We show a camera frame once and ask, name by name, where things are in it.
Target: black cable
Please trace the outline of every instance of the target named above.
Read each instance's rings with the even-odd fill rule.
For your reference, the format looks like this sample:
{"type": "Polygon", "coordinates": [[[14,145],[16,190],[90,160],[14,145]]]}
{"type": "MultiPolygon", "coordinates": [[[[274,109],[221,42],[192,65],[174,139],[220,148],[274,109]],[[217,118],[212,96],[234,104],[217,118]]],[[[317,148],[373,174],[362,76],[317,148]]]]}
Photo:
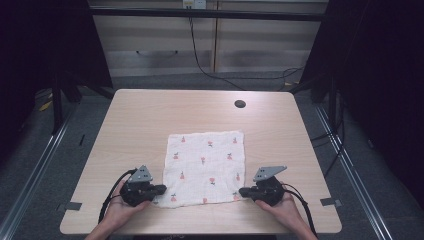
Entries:
{"type": "Polygon", "coordinates": [[[326,73],[322,73],[320,75],[317,75],[315,77],[310,78],[309,80],[304,80],[303,82],[299,83],[296,87],[290,89],[288,92],[295,95],[298,92],[301,92],[303,90],[311,88],[313,84],[318,82],[322,77],[324,77],[326,73]]]}
{"type": "Polygon", "coordinates": [[[136,169],[133,169],[133,170],[128,170],[126,173],[122,174],[122,176],[121,176],[121,177],[119,177],[118,181],[116,181],[116,183],[113,185],[112,189],[111,189],[111,190],[110,190],[110,192],[109,192],[109,195],[107,195],[107,197],[106,197],[105,201],[103,202],[103,206],[102,206],[102,209],[100,210],[100,214],[99,214],[99,222],[98,222],[98,223],[100,223],[100,222],[103,220],[103,218],[104,218],[104,216],[105,216],[105,213],[106,213],[107,206],[109,206],[110,200],[112,200],[112,198],[114,198],[114,197],[117,197],[117,196],[111,197],[111,195],[112,195],[113,191],[115,191],[116,186],[118,186],[119,182],[120,182],[120,181],[121,181],[121,180],[122,180],[122,179],[123,179],[126,175],[128,175],[128,174],[131,174],[131,175],[132,175],[132,174],[134,174],[136,171],[137,171],[137,168],[136,168],[136,169]]]}
{"type": "Polygon", "coordinates": [[[294,195],[302,203],[303,208],[305,209],[306,217],[308,218],[309,227],[311,228],[312,233],[318,238],[318,235],[317,235],[317,232],[316,232],[315,226],[314,226],[314,221],[312,220],[312,214],[311,214],[311,211],[309,210],[309,207],[308,207],[308,203],[305,200],[303,200],[303,198],[300,194],[297,194],[297,193],[290,191],[290,190],[287,190],[287,189],[285,189],[284,191],[290,193],[291,195],[294,195]]]}
{"type": "Polygon", "coordinates": [[[336,163],[336,161],[337,161],[337,158],[339,158],[340,153],[342,152],[342,149],[343,149],[343,145],[340,145],[339,150],[337,151],[336,156],[334,156],[333,160],[331,161],[330,166],[328,167],[327,171],[325,171],[325,173],[324,173],[324,178],[327,178],[328,173],[329,173],[329,172],[330,172],[330,170],[333,168],[334,164],[335,164],[335,163],[336,163]]]}
{"type": "Polygon", "coordinates": [[[323,139],[323,138],[326,138],[326,137],[328,137],[328,136],[330,136],[330,135],[333,135],[333,134],[335,134],[335,133],[337,133],[337,131],[338,131],[338,129],[339,129],[339,127],[342,125],[342,122],[343,122],[343,113],[341,112],[340,113],[340,119],[339,119],[339,122],[337,123],[337,125],[336,125],[336,129],[332,129],[329,133],[324,133],[324,134],[322,134],[322,135],[320,135],[320,136],[317,136],[317,137],[314,137],[314,138],[311,138],[310,140],[311,140],[311,142],[313,142],[313,141],[316,141],[316,140],[319,140],[319,139],[323,139]]]}
{"type": "Polygon", "coordinates": [[[302,194],[300,194],[300,192],[295,187],[293,187],[292,185],[287,184],[287,183],[283,183],[281,185],[289,186],[289,187],[293,188],[293,190],[295,190],[297,192],[297,194],[299,194],[299,196],[303,199],[302,194]]]}
{"type": "Polygon", "coordinates": [[[197,67],[199,68],[199,70],[203,74],[205,74],[206,76],[208,76],[210,78],[214,78],[214,79],[225,81],[225,82],[231,84],[232,86],[234,86],[234,87],[236,87],[236,88],[238,88],[238,89],[240,89],[242,91],[247,91],[247,90],[244,89],[244,88],[242,88],[242,87],[240,87],[240,86],[237,86],[234,83],[232,83],[231,81],[229,81],[229,79],[248,79],[248,80],[277,80],[277,79],[284,79],[284,82],[283,82],[282,86],[277,90],[277,91],[281,91],[281,89],[283,89],[284,86],[285,86],[285,78],[288,77],[288,76],[290,76],[290,75],[293,75],[297,71],[302,70],[304,68],[304,66],[303,66],[303,67],[299,67],[299,68],[289,68],[289,69],[286,69],[286,70],[283,71],[283,75],[282,76],[278,76],[278,77],[243,77],[243,78],[242,77],[225,77],[224,78],[224,77],[218,77],[218,76],[211,75],[209,73],[206,73],[202,69],[202,67],[200,66],[199,58],[197,56],[196,42],[194,40],[194,26],[193,26],[193,19],[192,18],[189,18],[189,23],[190,23],[191,40],[193,42],[194,57],[196,59],[196,64],[197,64],[197,67]]]}
{"type": "Polygon", "coordinates": [[[319,148],[319,147],[325,146],[325,145],[327,145],[329,143],[330,143],[330,140],[326,141],[325,143],[321,143],[321,144],[318,144],[316,146],[312,146],[312,148],[319,148]]]}

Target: hand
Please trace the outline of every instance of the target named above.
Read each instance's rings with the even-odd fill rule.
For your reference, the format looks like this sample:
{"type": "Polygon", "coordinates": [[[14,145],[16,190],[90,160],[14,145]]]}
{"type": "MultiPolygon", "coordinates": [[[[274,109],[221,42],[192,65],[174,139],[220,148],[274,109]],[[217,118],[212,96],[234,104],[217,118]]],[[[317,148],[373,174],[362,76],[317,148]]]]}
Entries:
{"type": "Polygon", "coordinates": [[[150,201],[144,201],[139,205],[132,207],[124,202],[119,191],[124,186],[125,181],[119,182],[115,191],[112,193],[112,200],[109,203],[105,217],[87,236],[87,239],[106,239],[110,234],[121,228],[137,212],[142,211],[149,206],[150,201]]]}
{"type": "Polygon", "coordinates": [[[317,239],[309,226],[303,221],[293,196],[285,192],[281,201],[271,207],[261,200],[255,201],[262,210],[271,213],[283,226],[294,232],[299,239],[317,239]]]}

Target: metal rail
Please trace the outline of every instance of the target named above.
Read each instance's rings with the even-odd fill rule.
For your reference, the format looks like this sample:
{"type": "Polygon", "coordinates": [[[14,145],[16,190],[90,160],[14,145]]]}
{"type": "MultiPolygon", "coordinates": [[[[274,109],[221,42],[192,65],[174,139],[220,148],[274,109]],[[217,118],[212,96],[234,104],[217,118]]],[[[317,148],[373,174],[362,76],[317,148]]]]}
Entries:
{"type": "Polygon", "coordinates": [[[100,7],[89,8],[42,8],[45,14],[73,14],[98,16],[139,16],[139,17],[189,17],[189,18],[223,18],[223,19],[256,19],[256,20],[284,20],[322,22],[329,19],[320,13],[287,13],[287,12],[258,12],[258,11],[230,11],[204,9],[177,9],[177,8],[125,8],[100,7]]]}
{"type": "Polygon", "coordinates": [[[343,169],[345,170],[346,175],[350,183],[352,184],[352,187],[356,193],[356,196],[358,197],[365,213],[367,214],[367,217],[371,223],[371,226],[373,227],[375,233],[377,234],[378,239],[392,240],[393,238],[390,234],[389,229],[386,226],[386,223],[383,217],[380,214],[380,211],[377,209],[377,206],[374,204],[371,196],[369,195],[367,189],[365,188],[365,185],[362,182],[362,179],[360,178],[358,172],[356,171],[352,160],[347,154],[346,149],[342,148],[340,150],[342,146],[342,142],[338,135],[332,134],[331,127],[328,123],[327,113],[325,112],[322,106],[317,107],[316,111],[318,113],[318,116],[321,120],[322,125],[325,128],[325,131],[327,132],[327,134],[329,134],[334,150],[336,151],[336,153],[340,151],[340,156],[339,156],[340,163],[342,164],[343,169]]]}
{"type": "Polygon", "coordinates": [[[35,191],[37,190],[37,186],[41,182],[41,179],[43,178],[44,173],[46,172],[47,167],[66,132],[69,120],[73,116],[77,106],[77,104],[74,104],[62,126],[58,129],[55,135],[50,137],[50,140],[44,149],[43,154],[41,154],[37,165],[35,166],[24,188],[20,192],[18,198],[16,199],[15,203],[7,213],[3,223],[0,226],[1,240],[9,240],[13,238],[18,225],[29,206],[35,191]]]}

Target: white cloth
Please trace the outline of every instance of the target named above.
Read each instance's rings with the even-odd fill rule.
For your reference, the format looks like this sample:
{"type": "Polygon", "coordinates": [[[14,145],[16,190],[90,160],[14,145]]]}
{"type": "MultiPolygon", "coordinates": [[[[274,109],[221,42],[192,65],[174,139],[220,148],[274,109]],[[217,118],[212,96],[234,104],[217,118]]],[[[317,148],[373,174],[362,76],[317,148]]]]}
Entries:
{"type": "Polygon", "coordinates": [[[244,134],[240,131],[172,134],[163,172],[163,208],[233,202],[244,186],[244,134]]]}

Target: gray carpet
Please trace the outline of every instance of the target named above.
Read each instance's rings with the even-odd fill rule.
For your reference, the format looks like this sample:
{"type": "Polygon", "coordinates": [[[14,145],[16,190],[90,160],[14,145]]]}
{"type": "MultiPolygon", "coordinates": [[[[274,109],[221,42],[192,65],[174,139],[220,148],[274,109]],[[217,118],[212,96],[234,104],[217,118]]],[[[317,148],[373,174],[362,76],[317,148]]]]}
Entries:
{"type": "MultiPolygon", "coordinates": [[[[245,73],[246,76],[274,77],[281,73],[245,73]]],[[[226,77],[239,74],[228,73],[226,77]]],[[[286,79],[294,82],[295,75],[286,79]]],[[[275,91],[284,81],[275,80],[231,80],[246,90],[275,91]]],[[[238,90],[231,84],[211,79],[203,74],[167,75],[151,77],[126,77],[114,79],[115,89],[216,89],[238,90]]],[[[70,200],[94,144],[110,100],[82,89],[83,99],[70,119],[67,131],[60,143],[37,191],[18,226],[14,239],[83,239],[83,236],[65,236],[59,226],[64,213],[56,211],[59,204],[70,200]]],[[[315,111],[316,104],[310,100],[310,92],[295,95],[302,118],[311,138],[325,131],[315,111]]],[[[20,144],[10,159],[0,170],[0,217],[4,219],[9,208],[16,200],[19,190],[25,184],[25,173],[31,172],[50,137],[52,129],[52,109],[38,112],[34,109],[29,118],[20,144]]],[[[323,172],[329,167],[336,155],[328,138],[314,141],[318,146],[315,152],[323,172]]],[[[368,138],[357,122],[345,112],[345,147],[354,162],[365,186],[377,208],[384,217],[394,239],[424,238],[424,213],[408,194],[403,185],[392,175],[378,150],[371,149],[368,138]]],[[[341,164],[336,163],[329,173],[327,184],[333,198],[339,199],[343,206],[337,209],[343,229],[338,234],[321,234],[320,239],[378,239],[368,217],[359,202],[351,183],[341,164]]],[[[114,236],[112,239],[126,239],[114,236]]],[[[278,236],[279,239],[295,239],[292,235],[278,236]]]]}

